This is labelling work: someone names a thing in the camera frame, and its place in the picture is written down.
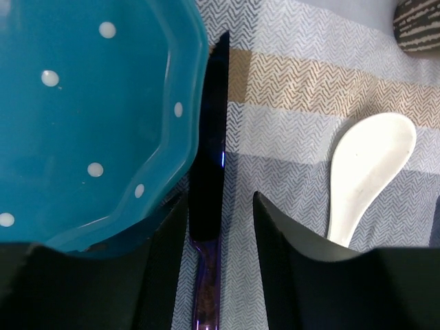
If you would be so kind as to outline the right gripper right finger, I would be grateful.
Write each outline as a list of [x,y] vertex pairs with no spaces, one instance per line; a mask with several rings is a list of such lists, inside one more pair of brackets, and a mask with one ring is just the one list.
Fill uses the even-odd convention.
[[280,211],[260,192],[253,217],[270,329],[438,329],[439,250],[359,253]]

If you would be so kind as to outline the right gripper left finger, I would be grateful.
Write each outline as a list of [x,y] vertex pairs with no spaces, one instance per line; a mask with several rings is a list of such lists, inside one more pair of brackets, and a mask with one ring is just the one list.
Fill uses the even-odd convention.
[[2,329],[170,329],[187,196],[86,252],[1,244]]

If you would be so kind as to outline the white ceramic spoon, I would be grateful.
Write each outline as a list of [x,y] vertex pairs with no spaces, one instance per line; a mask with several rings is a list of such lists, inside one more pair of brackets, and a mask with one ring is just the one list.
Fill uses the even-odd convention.
[[354,124],[331,160],[327,239],[349,247],[363,214],[413,154],[417,132],[399,113],[379,113]]

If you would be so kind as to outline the purple knife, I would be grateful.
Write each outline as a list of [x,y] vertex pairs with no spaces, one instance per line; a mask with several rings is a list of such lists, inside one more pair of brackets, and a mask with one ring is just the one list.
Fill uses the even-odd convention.
[[199,146],[189,172],[189,234],[199,255],[193,329],[219,328],[229,55],[230,33],[224,32],[208,59],[199,119]]

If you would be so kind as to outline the teal dotted plate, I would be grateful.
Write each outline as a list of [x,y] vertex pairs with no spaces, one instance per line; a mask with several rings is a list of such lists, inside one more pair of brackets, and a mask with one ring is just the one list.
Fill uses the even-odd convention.
[[1,2],[1,241],[71,252],[149,216],[192,164],[194,1]]

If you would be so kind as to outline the blue beige checked cloth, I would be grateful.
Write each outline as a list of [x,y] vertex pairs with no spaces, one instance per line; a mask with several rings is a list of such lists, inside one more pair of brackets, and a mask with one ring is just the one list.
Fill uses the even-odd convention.
[[393,36],[396,1],[198,1],[210,43],[230,33],[222,224],[222,329],[266,329],[252,196],[325,235],[336,140],[376,113],[408,116],[417,143],[351,240],[439,246],[439,61]]

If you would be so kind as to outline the brown mug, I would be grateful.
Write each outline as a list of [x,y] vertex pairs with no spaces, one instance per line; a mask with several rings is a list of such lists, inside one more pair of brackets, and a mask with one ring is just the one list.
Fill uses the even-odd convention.
[[407,55],[439,54],[439,1],[398,1],[393,33],[397,45]]

